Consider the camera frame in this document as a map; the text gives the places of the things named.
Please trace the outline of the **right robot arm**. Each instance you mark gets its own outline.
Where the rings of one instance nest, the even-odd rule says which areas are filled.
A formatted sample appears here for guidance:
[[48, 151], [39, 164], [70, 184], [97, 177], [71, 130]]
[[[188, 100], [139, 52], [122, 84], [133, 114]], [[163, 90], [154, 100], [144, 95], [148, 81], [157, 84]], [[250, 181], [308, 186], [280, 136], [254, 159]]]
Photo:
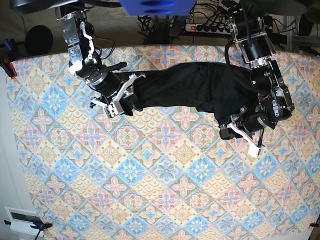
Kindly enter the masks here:
[[10, 8], [21, 15], [59, 8], [58, 20], [63, 23], [63, 39], [68, 46], [69, 72], [100, 93], [100, 97], [90, 100], [90, 108], [101, 107], [109, 119], [141, 112], [143, 108], [134, 93], [134, 82], [145, 74], [133, 73], [123, 80], [114, 72], [126, 67], [126, 62], [111, 66], [102, 63], [94, 46], [94, 27], [87, 20], [87, 4], [84, 0], [12, 0]]

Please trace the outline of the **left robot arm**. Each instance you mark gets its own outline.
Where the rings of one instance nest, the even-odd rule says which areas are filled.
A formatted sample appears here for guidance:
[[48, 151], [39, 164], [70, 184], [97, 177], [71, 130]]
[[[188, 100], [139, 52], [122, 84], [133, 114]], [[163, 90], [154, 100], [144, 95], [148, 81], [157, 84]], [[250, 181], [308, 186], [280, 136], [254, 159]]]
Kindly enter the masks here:
[[265, 128], [274, 129], [295, 110], [289, 87], [271, 57], [276, 53], [263, 17], [252, 12], [243, 1], [224, 0], [225, 19], [232, 40], [224, 49], [227, 76], [234, 80], [221, 101], [218, 122], [223, 140], [244, 138], [248, 154], [256, 158], [261, 151]]

